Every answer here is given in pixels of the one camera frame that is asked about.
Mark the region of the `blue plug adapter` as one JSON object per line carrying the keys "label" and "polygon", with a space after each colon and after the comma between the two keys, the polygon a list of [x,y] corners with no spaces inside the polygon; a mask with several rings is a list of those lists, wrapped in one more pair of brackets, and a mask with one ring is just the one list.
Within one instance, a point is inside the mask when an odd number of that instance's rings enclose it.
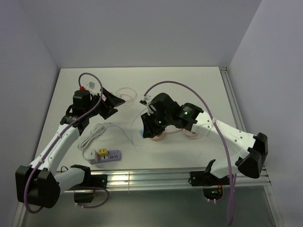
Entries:
{"label": "blue plug adapter", "polygon": [[144,129],[140,129],[140,130],[139,130],[139,133],[140,133],[140,136],[141,136],[142,138],[144,138],[144,136],[143,136],[143,134],[144,134]]}

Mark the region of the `yellow plug adapter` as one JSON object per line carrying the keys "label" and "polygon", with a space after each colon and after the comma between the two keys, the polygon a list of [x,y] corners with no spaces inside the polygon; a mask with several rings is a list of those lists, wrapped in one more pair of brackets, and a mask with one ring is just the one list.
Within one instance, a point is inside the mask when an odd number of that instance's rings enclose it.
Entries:
{"label": "yellow plug adapter", "polygon": [[98,155],[100,157],[108,156],[108,150],[106,148],[98,149]]}

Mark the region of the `purple power strip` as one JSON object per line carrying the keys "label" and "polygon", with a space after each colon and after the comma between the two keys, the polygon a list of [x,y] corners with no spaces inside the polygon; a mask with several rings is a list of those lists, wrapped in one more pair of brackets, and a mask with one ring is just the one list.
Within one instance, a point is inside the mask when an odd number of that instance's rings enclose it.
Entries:
{"label": "purple power strip", "polygon": [[91,165],[103,164],[120,161],[122,159],[122,154],[120,150],[110,150],[107,156],[100,156],[97,152],[94,153],[94,158],[89,159],[88,162]]}

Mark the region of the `white plug adapter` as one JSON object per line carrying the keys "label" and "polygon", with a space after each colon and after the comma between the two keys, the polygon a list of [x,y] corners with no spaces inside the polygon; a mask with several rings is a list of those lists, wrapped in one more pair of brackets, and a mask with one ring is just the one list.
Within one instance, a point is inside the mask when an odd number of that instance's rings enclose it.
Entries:
{"label": "white plug adapter", "polygon": [[98,161],[98,153],[97,153],[97,151],[94,148],[92,148],[88,152],[87,159],[88,159],[89,162],[92,162],[92,163],[95,163],[95,162]]}

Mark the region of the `round pink power socket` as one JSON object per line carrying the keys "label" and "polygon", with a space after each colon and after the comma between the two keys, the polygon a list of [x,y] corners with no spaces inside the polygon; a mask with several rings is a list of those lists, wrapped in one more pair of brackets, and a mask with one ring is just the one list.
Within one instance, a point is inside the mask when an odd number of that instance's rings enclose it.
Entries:
{"label": "round pink power socket", "polygon": [[157,135],[157,136],[155,136],[155,137],[153,137],[153,138],[150,138],[150,140],[152,140],[152,141],[160,141],[160,140],[162,140],[164,137],[165,137],[165,134],[162,133],[162,134]]}

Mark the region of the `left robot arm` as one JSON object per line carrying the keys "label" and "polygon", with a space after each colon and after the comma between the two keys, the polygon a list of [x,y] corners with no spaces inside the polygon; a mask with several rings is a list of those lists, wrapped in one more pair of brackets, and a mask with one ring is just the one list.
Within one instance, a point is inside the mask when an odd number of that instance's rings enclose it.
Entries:
{"label": "left robot arm", "polygon": [[72,165],[67,171],[56,174],[56,170],[71,145],[80,137],[89,124],[90,118],[100,115],[107,119],[124,104],[125,100],[102,89],[91,94],[81,87],[74,92],[72,104],[54,137],[28,166],[20,166],[15,173],[17,199],[33,213],[30,205],[39,209],[52,208],[62,192],[73,187],[87,189],[92,184],[91,170],[88,166]]}

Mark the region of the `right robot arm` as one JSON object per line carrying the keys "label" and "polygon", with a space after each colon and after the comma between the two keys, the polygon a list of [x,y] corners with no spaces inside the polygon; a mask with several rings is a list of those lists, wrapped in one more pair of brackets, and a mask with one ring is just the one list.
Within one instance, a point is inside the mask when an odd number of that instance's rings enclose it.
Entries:
{"label": "right robot arm", "polygon": [[161,135],[166,127],[174,126],[223,143],[227,158],[210,161],[205,172],[205,180],[209,184],[216,184],[221,178],[237,173],[252,179],[259,178],[268,155],[267,135],[236,129],[194,104],[179,105],[166,93],[154,98],[145,96],[140,103],[147,108],[147,112],[141,115],[143,138],[154,138]]}

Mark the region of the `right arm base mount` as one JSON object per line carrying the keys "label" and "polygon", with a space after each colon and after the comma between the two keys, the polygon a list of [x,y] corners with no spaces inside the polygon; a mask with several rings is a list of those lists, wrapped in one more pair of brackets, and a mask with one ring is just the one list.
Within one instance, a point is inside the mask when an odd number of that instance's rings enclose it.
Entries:
{"label": "right arm base mount", "polygon": [[189,174],[188,183],[192,187],[202,187],[203,195],[208,202],[216,203],[226,196],[223,186],[230,185],[228,176],[217,178],[206,171],[191,171]]}

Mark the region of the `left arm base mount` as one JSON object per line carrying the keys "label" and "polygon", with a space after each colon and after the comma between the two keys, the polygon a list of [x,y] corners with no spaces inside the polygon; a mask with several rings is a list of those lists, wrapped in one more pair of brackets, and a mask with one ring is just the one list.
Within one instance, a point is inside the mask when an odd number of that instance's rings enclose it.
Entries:
{"label": "left arm base mount", "polygon": [[[68,192],[73,192],[73,199],[75,205],[81,207],[82,209],[93,209],[104,205],[110,197],[110,193],[107,190],[107,174],[92,175],[88,183],[84,185],[75,185],[68,189]],[[98,205],[90,205],[93,202],[96,192],[104,192],[106,197]]]}

